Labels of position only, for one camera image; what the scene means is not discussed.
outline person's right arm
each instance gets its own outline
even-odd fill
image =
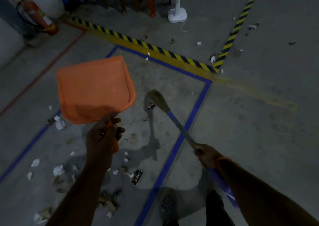
[[[194,144],[195,155],[206,167],[216,168],[221,154],[213,147]],[[249,226],[307,225],[319,226],[308,212],[293,200],[273,189],[231,160],[218,161],[218,170],[225,178],[238,207]]]

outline person's left hand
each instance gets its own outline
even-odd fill
[[[112,164],[112,147],[114,138],[118,141],[125,129],[117,127],[120,118],[114,118],[117,112],[110,113],[98,121],[86,135],[86,166],[98,164],[107,170]],[[113,124],[105,134],[104,129],[108,122]]]

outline person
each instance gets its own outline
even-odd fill
[[[112,163],[114,138],[119,140],[125,132],[124,128],[117,126],[121,121],[115,118],[117,114],[114,112],[106,115],[88,132],[86,164],[46,226],[92,224],[104,175]],[[104,133],[110,121],[113,125]],[[205,167],[217,168],[223,175],[249,226],[319,226],[317,220],[293,200],[222,156],[213,147],[206,144],[192,146],[195,148],[194,154]],[[177,200],[173,190],[162,197],[160,207],[163,225],[177,226]],[[221,196],[214,190],[207,195],[206,214],[207,226],[234,225],[224,210]]]

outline person's left arm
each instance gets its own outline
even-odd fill
[[[86,164],[46,226],[88,226],[92,224],[104,175],[112,163],[114,138],[119,140],[124,128],[117,127],[121,119],[111,113],[101,119],[86,136]],[[106,124],[114,125],[104,133]]]

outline hand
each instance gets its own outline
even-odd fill
[[[86,165],[98,164],[107,170],[112,164],[112,147],[114,138],[118,141],[125,132],[124,128],[117,127],[116,123],[121,122],[120,118],[114,118],[117,112],[110,113],[98,121],[86,135]],[[107,123],[113,124],[104,133]]]
[[[202,166],[208,168],[216,167],[216,158],[221,156],[217,150],[206,144],[191,143],[191,146],[195,148],[194,154],[197,156]]]

